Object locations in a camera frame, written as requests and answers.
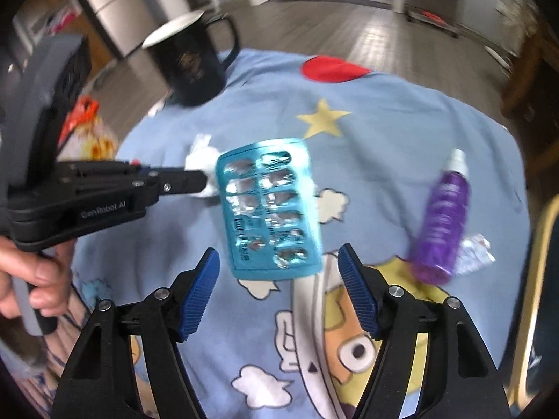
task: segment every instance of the empty pill blister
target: empty pill blister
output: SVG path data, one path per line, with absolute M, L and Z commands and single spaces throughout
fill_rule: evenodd
M 259 203 L 258 197 L 251 194 L 226 197 L 226 200 L 231 204 L 231 210 L 235 215 L 253 215 Z
M 225 190 L 228 194 L 244 194 L 254 190 L 255 184 L 253 178 L 232 179 L 227 183 Z
M 267 153 L 260 156 L 261 165 L 267 169 L 277 169 L 291 162 L 291 155 L 287 151 L 279 153 Z
M 321 270 L 310 157 L 297 139 L 223 154 L 216 176 L 231 270 L 242 280 L 286 280 Z
M 251 159 L 239 159 L 234 162 L 229 162 L 224 171 L 227 173 L 236 173 L 238 175 L 246 175 L 254 168 L 254 162 Z
M 269 227 L 279 228 L 286 225 L 295 225 L 301 220 L 297 212 L 272 213 L 266 216 L 265 221 Z
M 283 169 L 264 175 L 260 179 L 260 186 L 265 189 L 279 186 L 289 186 L 295 182 L 295 175 L 289 169 Z
M 292 201 L 297 198 L 297 193 L 294 190 L 286 190 L 285 192 L 274 192 L 266 194 L 266 205 L 274 210 L 286 204 L 292 204 Z

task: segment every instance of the screw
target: screw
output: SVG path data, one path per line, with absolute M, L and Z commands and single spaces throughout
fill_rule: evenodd
M 109 299 L 102 300 L 97 306 L 101 312 L 106 312 L 112 307 L 112 303 Z
M 454 298 L 454 297 L 450 297 L 448 298 L 447 304 L 449 307 L 453 308 L 453 309 L 459 309 L 460 306 L 462 305 L 462 303 L 460 302 L 460 300 L 458 298 Z
M 160 288 L 159 290 L 157 290 L 157 291 L 155 292 L 154 295 L 155 295 L 155 298 L 156 298 L 156 299 L 158 299 L 158 300 L 161 301 L 162 299 L 167 299 L 167 298 L 169 297 L 170 294 L 171 294 L 171 293 L 170 293 L 169 290 L 167 290 L 167 288 Z
M 390 296 L 394 296 L 395 298 L 401 298 L 404 295 L 404 289 L 398 285 L 393 285 L 388 288 L 388 292 L 390 293 Z

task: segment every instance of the plastic bag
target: plastic bag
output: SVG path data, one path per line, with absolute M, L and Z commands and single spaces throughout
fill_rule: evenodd
M 58 140 L 58 160 L 112 160 L 118 138 L 99 116 L 99 102 L 82 96 L 68 114 Z
M 455 275 L 466 275 L 490 266 L 495 261 L 489 250 L 491 244 L 483 235 L 464 238 L 458 249 Z

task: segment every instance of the blue blanket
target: blue blanket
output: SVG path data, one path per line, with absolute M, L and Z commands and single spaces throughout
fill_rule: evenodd
M 144 118 L 118 157 L 181 166 L 198 133 L 212 135 L 212 146 L 222 152 L 315 133 L 306 142 L 326 251 L 322 273 L 296 281 L 237 281 L 216 198 L 165 197 L 144 219 L 78 243 L 75 284 L 91 307 L 105 297 L 117 304 L 141 301 L 192 269 L 206 247 L 219 251 L 221 274 L 199 330 L 180 345 L 210 419 L 353 415 L 378 344 L 359 327 L 337 272 L 336 250 L 346 242 L 389 283 L 434 301 L 447 294 L 462 299 L 497 364 L 504 352 L 529 237 L 513 137 L 474 108 L 392 75 L 310 80 L 301 74 L 307 59 L 243 50 L 220 96 L 194 109 L 167 105 Z M 324 112 L 334 116 L 336 130 L 298 118 Z M 496 262 L 441 290 L 409 278 L 404 259 L 452 148 L 466 152 L 470 168 L 467 233 L 483 234 Z M 147 381 L 141 361 L 136 370 Z M 414 367 L 402 416 L 415 410 L 421 371 Z

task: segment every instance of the cartoon character print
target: cartoon character print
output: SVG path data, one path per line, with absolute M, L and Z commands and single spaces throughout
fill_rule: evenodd
M 319 221 L 343 222 L 349 203 L 346 194 L 324 189 L 317 196 Z M 373 341 L 361 329 L 349 294 L 337 268 L 337 252 L 322 256 L 324 269 L 315 276 L 292 282 L 291 310 L 276 313 L 274 344 L 280 356 L 280 369 L 286 380 L 278 380 L 256 366 L 240 370 L 232 386 L 246 397 L 252 409 L 287 406 L 289 373 L 300 373 L 308 396 L 324 419 L 351 419 L 370 379 L 381 342 Z M 394 257 L 378 269 L 388 284 L 404 287 L 418 299 L 443 302 L 443 290 L 423 285 L 413 278 L 409 262 Z M 274 282 L 244 281 L 253 298 L 265 301 L 274 291 Z M 427 357 L 427 335 L 418 335 L 412 375 L 407 388 L 421 387 Z
M 134 367 L 137 367 L 142 355 L 140 337 L 130 336 L 130 348 L 132 352 L 132 363 Z M 140 396 L 144 414 L 153 417 L 153 419 L 159 419 L 159 413 L 157 412 L 157 406 L 155 406 L 155 399 L 153 398 L 153 392 L 149 382 L 142 379 L 142 377 L 138 375 L 138 372 L 136 372 L 135 375 L 138 395 Z

